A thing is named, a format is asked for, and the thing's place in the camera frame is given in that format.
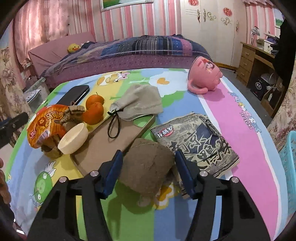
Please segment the person's hand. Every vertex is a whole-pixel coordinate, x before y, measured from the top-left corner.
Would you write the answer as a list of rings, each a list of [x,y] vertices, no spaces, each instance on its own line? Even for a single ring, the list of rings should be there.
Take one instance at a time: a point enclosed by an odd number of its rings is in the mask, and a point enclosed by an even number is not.
[[[5,174],[2,169],[0,169],[0,192],[1,197],[3,198],[3,201],[5,204],[10,204],[11,202],[11,194],[9,192],[8,185],[6,183]]]

